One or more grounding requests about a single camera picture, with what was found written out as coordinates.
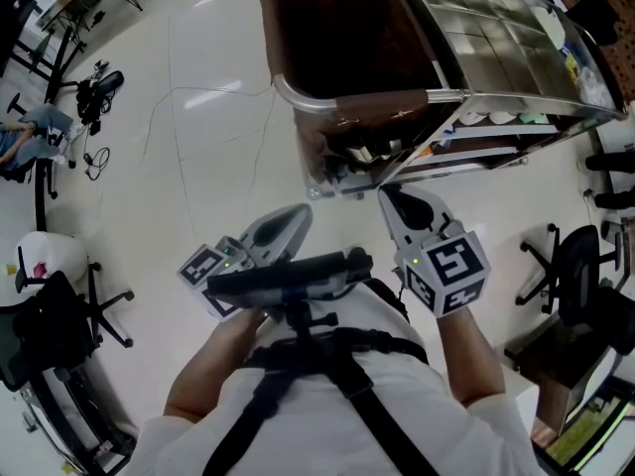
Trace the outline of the black chest harness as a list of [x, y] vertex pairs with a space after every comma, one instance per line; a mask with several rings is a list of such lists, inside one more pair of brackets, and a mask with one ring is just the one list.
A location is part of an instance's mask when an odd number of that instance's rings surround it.
[[264, 422], [299, 378], [324, 375], [339, 389], [402, 476], [440, 476], [433, 465], [388, 413], [373, 391], [374, 383], [354, 359], [356, 353], [409, 355], [428, 362], [424, 348], [376, 329], [340, 327], [332, 312], [314, 319], [309, 305], [284, 305], [282, 313], [295, 331], [256, 349], [243, 364], [264, 377], [236, 423], [210, 455], [202, 476], [225, 476], [247, 452]]

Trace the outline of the brown canvas laundry cart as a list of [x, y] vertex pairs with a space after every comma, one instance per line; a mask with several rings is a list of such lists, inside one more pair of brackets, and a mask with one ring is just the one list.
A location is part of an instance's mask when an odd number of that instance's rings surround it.
[[[293, 109], [298, 148], [312, 199], [362, 195], [383, 183], [466, 99], [451, 87], [459, 72], [444, 69], [408, 0], [260, 0], [271, 81]], [[361, 167], [326, 154], [319, 132], [335, 99], [423, 89], [430, 107], [421, 130], [398, 154]]]

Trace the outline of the black gear bag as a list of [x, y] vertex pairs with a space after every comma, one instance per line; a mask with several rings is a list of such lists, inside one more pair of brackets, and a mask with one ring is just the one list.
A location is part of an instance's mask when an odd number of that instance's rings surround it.
[[99, 79], [86, 78], [78, 84], [76, 110], [83, 125], [98, 121], [102, 114], [110, 110], [112, 98], [124, 80], [123, 73], [115, 70]]

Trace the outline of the person's white shirt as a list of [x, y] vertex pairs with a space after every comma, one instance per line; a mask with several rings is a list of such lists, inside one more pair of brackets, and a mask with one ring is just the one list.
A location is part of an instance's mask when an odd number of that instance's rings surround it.
[[[413, 326], [366, 288], [308, 302], [314, 319], [334, 312], [340, 327], [376, 329], [422, 346]], [[294, 338], [285, 320], [265, 316], [251, 352]], [[506, 391], [464, 407], [447, 369], [413, 356], [356, 353], [373, 391], [440, 476], [541, 476], [529, 433]], [[197, 423], [161, 416], [141, 428], [126, 476], [202, 476], [219, 442], [264, 377], [243, 364], [224, 382], [217, 406]], [[299, 378], [225, 476], [402, 476], [350, 402], [324, 375]]]

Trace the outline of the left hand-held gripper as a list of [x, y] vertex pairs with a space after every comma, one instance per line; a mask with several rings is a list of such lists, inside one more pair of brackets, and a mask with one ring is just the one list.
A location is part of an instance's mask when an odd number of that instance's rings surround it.
[[256, 219], [238, 240], [223, 236], [215, 246], [201, 245], [177, 272], [190, 292], [219, 321], [240, 311], [238, 306], [214, 298], [207, 279], [237, 273], [259, 264], [289, 262], [299, 252], [313, 224], [313, 210], [307, 203], [278, 208]]

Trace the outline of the black monitor stand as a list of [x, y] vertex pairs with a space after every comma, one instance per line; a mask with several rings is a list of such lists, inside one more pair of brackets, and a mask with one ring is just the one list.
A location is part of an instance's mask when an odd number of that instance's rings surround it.
[[86, 43], [79, 40], [72, 48], [69, 56], [66, 55], [67, 48], [73, 39], [76, 38], [73, 28], [68, 27], [63, 34], [63, 39], [57, 50], [55, 61], [50, 62], [45, 59], [45, 52], [49, 45], [50, 38], [53, 36], [53, 31], [53, 29], [50, 29], [49, 34], [35, 49], [31, 49], [22, 41], [17, 40], [10, 54], [11, 60], [16, 61], [25, 67], [29, 73], [33, 73], [47, 83], [44, 98], [46, 103], [55, 102], [62, 88], [78, 85], [77, 81], [65, 81], [65, 73], [75, 56], [83, 52], [83, 49], [86, 47]]

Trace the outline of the brown wooden cabinet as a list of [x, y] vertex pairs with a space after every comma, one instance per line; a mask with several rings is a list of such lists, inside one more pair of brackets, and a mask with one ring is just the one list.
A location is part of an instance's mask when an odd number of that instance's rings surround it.
[[516, 372], [539, 387], [537, 418], [560, 434], [622, 356], [586, 325], [559, 320], [510, 343], [504, 354]]

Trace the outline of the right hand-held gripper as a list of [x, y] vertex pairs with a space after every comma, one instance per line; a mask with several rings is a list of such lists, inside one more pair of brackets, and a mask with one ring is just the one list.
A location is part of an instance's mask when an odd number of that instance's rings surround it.
[[491, 271], [484, 250], [439, 196], [411, 185], [385, 184], [378, 198], [397, 259], [405, 263], [405, 287], [436, 318], [481, 297]]

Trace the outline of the black frame desk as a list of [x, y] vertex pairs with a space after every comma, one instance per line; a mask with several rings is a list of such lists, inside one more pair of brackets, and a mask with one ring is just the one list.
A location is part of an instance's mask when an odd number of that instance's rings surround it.
[[71, 476], [122, 476], [136, 438], [115, 423], [83, 368], [64, 379], [39, 374], [20, 396]]

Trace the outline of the yellow blue packet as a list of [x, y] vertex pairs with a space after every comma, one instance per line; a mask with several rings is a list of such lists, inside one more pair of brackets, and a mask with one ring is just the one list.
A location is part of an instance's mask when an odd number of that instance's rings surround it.
[[578, 83], [580, 68], [575, 56], [567, 47], [562, 47], [560, 50], [560, 53], [562, 54], [564, 58], [567, 72], [569, 73], [572, 81], [574, 83]]

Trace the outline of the large black monitor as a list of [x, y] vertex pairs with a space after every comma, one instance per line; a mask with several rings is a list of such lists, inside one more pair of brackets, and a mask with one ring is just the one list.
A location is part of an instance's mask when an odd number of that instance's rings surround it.
[[0, 0], [0, 77], [36, 7], [35, 0]]

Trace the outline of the steel cart with brown bag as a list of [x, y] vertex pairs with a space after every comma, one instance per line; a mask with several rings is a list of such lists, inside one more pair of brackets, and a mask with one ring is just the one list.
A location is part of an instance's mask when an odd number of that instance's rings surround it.
[[[413, 182], [491, 171], [525, 164], [542, 149], [603, 124], [623, 120], [627, 106], [592, 36], [548, 0], [408, 0], [432, 33], [444, 69], [459, 72], [451, 87], [466, 99], [388, 182]], [[554, 10], [566, 32], [564, 47], [580, 70], [588, 66], [610, 91], [614, 110], [585, 104], [564, 58], [544, 32], [532, 7]], [[504, 111], [517, 118], [495, 125], [487, 117], [472, 126], [458, 118], [467, 112]], [[545, 114], [548, 125], [524, 124], [521, 113]]]

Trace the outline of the person's left forearm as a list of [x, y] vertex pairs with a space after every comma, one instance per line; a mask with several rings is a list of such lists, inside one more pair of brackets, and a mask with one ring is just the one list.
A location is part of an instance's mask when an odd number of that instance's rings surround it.
[[174, 380], [164, 415], [197, 423], [213, 411], [224, 382], [251, 352], [264, 319], [261, 309], [246, 309], [219, 323]]

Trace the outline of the white round bin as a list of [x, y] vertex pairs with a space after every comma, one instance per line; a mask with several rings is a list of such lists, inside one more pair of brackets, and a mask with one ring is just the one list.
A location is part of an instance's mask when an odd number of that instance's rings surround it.
[[88, 254], [82, 241], [58, 233], [34, 231], [16, 247], [18, 294], [38, 290], [55, 272], [77, 282], [88, 269]]

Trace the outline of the person's right forearm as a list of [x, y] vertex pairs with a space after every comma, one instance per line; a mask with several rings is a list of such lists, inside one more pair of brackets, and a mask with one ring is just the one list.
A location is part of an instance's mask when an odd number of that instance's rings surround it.
[[464, 407], [505, 393], [501, 362], [468, 307], [439, 318], [438, 328], [449, 387]]

